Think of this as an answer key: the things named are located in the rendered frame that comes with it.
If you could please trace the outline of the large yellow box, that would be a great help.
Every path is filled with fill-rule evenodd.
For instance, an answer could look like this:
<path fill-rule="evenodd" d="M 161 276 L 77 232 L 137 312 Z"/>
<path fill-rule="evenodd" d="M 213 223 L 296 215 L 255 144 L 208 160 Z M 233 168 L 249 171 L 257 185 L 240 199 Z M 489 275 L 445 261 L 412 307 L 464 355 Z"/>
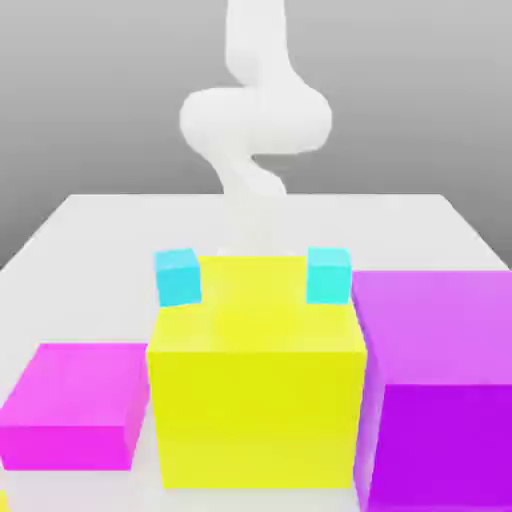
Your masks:
<path fill-rule="evenodd" d="M 301 256 L 203 256 L 199 303 L 147 356 L 167 489 L 352 483 L 367 350 L 352 304 L 310 304 Z"/>

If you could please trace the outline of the small turquoise cube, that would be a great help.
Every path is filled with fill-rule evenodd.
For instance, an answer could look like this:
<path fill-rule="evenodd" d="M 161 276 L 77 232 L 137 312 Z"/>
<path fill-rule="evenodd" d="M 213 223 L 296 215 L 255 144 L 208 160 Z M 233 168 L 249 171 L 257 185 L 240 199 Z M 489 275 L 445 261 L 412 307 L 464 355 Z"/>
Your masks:
<path fill-rule="evenodd" d="M 345 305 L 352 286 L 352 260 L 346 248 L 309 247 L 306 300 L 309 304 Z"/>

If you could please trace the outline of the large purple box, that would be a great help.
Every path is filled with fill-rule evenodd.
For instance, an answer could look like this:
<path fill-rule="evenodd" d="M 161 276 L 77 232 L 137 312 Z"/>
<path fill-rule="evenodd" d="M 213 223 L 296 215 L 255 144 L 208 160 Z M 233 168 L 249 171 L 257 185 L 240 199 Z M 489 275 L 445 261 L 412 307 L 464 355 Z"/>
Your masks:
<path fill-rule="evenodd" d="M 512 272 L 359 271 L 361 512 L 512 512 Z"/>

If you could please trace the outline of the large magenta box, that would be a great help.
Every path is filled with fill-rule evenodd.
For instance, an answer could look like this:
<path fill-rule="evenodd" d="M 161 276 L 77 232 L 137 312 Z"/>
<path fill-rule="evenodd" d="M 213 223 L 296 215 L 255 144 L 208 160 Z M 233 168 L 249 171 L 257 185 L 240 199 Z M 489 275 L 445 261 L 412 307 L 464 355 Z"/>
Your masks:
<path fill-rule="evenodd" d="M 149 400 L 143 343 L 42 343 L 0 407 L 7 471 L 128 471 Z"/>

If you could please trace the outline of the small sky blue cube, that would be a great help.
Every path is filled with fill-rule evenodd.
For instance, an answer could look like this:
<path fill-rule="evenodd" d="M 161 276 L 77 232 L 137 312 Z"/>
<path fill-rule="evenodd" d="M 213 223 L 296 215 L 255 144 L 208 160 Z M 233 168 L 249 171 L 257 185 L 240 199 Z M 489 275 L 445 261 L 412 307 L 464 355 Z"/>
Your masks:
<path fill-rule="evenodd" d="M 192 248 L 157 251 L 154 268 L 161 308 L 201 302 L 200 264 Z"/>

